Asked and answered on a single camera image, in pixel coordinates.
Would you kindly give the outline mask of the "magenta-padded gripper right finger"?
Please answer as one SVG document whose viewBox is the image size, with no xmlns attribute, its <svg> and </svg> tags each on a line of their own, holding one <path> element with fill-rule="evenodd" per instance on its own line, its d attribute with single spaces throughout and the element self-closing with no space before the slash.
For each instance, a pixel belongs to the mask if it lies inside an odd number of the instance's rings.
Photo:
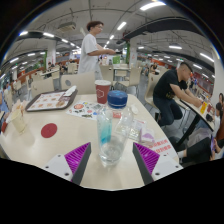
<svg viewBox="0 0 224 224">
<path fill-rule="evenodd" d="M 133 154 L 145 185 L 182 169 L 169 155 L 159 155 L 138 143 L 133 144 Z"/>
</svg>

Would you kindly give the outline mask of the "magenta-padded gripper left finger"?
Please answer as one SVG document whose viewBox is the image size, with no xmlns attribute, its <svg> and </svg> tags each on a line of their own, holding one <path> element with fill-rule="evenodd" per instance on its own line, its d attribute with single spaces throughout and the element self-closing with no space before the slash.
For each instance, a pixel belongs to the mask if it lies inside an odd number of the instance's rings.
<svg viewBox="0 0 224 224">
<path fill-rule="evenodd" d="M 82 181 L 90 154 L 91 143 L 88 142 L 65 155 L 55 155 L 43 166 L 43 170 L 79 185 Z"/>
</svg>

